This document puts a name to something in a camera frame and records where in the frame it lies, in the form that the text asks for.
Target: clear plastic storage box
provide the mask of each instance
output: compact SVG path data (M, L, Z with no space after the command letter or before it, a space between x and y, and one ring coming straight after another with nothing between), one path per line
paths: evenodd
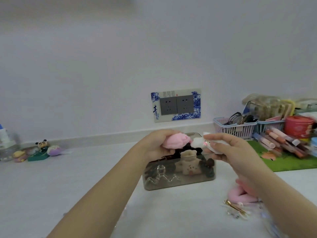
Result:
M191 140L201 137L198 133L187 134ZM175 154L148 163L142 175L146 190L168 188L214 180L216 166L212 154L201 148L192 148L190 143Z

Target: red tin can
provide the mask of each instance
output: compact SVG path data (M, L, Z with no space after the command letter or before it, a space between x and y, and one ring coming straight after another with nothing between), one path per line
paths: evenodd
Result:
M303 116L289 116L285 120L285 134L298 139L310 138L310 132L315 120Z

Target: white wall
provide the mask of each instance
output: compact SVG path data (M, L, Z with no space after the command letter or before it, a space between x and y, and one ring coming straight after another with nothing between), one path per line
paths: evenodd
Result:
M312 93L317 0L134 0L132 15L2 28L0 123L22 141L209 122L250 93ZM202 88L202 118L150 92Z

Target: pink plush toy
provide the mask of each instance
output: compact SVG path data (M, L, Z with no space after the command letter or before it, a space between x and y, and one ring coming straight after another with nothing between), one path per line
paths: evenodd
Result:
M175 135L168 137L164 141L162 146L164 148L177 149L177 148L184 147L190 141L191 141L191 138L189 136L187 136L186 134L183 134L183 133L178 133L178 134L175 134Z
M258 201L256 192L252 188L242 183L242 181L239 179L236 179L236 183L239 186L232 188L228 193L228 200L230 202L234 204L238 204L238 203L248 204L248 203Z

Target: white countertop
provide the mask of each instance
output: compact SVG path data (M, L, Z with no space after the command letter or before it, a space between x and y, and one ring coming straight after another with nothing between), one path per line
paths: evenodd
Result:
M0 236L41 238L100 180L134 143L73 149L35 162L0 163ZM235 185L228 164L216 162L216 179L146 191L142 180L112 237L270 237L254 219L235 220L220 204ZM277 173L317 204L317 170Z

